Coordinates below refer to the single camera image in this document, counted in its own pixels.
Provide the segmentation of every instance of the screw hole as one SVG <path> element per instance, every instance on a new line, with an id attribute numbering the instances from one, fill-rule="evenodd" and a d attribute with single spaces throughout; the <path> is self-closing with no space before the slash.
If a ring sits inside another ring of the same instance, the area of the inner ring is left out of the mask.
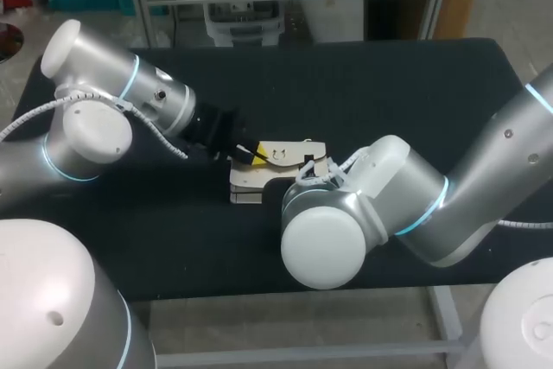
<path id="1" fill-rule="evenodd" d="M 48 321 L 50 321 L 50 323 L 52 323 L 54 326 L 63 325 L 63 316 L 57 311 L 48 312 L 47 317 Z"/>

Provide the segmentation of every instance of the gray floor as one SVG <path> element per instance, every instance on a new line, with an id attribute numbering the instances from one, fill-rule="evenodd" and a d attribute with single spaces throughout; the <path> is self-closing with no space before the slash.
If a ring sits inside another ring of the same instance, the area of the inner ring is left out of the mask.
<path id="1" fill-rule="evenodd" d="M 552 5 L 551 0 L 475 0 L 467 36 L 495 39 L 520 79 L 526 82 L 553 62 Z M 1 125 L 9 122 L 29 70 L 49 36 L 68 17 L 33 10 L 21 15 L 0 16 L 2 21 L 18 24 L 26 36 L 21 53 L 0 65 Z M 140 43 L 132 18 L 98 13 L 77 17 L 125 45 Z M 454 288 L 463 321 L 474 312 L 490 288 Z M 159 353 L 427 340 L 437 336 L 425 289 L 236 296 L 134 306 L 147 320 Z M 444 364 L 441 357 L 430 356 L 261 366 L 438 369 Z"/>

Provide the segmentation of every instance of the teal bin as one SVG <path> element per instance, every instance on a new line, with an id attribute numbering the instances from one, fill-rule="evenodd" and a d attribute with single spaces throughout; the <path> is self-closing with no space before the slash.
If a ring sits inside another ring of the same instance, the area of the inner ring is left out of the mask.
<path id="1" fill-rule="evenodd" d="M 118 10 L 118 0 L 48 0 L 52 10 L 82 12 L 86 10 Z"/>

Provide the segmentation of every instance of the white plastic crate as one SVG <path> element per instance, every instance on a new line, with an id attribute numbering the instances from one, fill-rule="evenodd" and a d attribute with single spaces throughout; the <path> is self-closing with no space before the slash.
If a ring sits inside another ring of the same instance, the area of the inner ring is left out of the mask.
<path id="1" fill-rule="evenodd" d="M 239 12 L 235 22 L 215 22 L 213 7 L 210 7 L 209 3 L 204 4 L 207 34 L 213 38 L 215 46 L 278 45 L 278 39 L 284 32 L 283 4 L 276 3 L 276 13 L 272 13 L 271 17 L 260 18 L 255 18 L 255 14 L 249 12 L 252 4 L 253 2 L 235 3 L 231 6 L 233 10 L 238 9 Z"/>

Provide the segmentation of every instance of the cardboard box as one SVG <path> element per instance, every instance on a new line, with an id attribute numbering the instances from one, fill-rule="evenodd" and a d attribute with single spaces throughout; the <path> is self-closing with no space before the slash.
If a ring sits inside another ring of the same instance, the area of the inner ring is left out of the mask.
<path id="1" fill-rule="evenodd" d="M 462 38 L 474 0 L 443 0 L 434 39 Z"/>

